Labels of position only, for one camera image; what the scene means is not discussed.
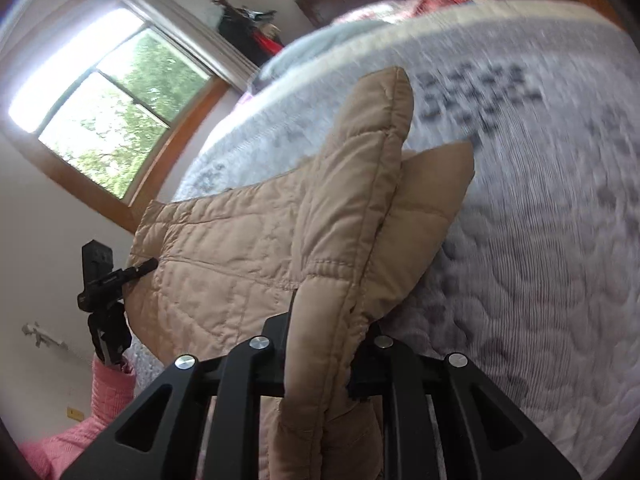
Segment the pink sleeve left forearm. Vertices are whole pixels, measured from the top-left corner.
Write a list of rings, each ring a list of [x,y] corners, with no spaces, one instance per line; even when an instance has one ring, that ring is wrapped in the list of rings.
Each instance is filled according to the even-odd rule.
[[[92,361],[91,415],[60,434],[18,446],[24,459],[40,479],[59,479],[66,469],[114,422],[134,398],[134,366],[123,358],[120,364]]]

